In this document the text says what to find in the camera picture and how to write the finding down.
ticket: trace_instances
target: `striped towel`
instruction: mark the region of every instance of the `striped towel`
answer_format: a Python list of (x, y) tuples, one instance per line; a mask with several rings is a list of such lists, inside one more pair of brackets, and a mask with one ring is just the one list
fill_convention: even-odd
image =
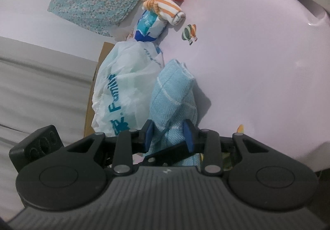
[[(149, 119), (155, 123), (154, 136), (147, 155), (184, 141), (183, 121), (197, 122), (197, 109), (192, 92), (195, 78), (183, 63), (168, 62), (159, 73), (153, 89)], [(200, 166), (199, 154), (176, 164)]]
[(171, 25), (179, 24), (185, 17), (182, 9), (173, 0), (141, 0), (145, 10), (154, 11), (160, 18)]

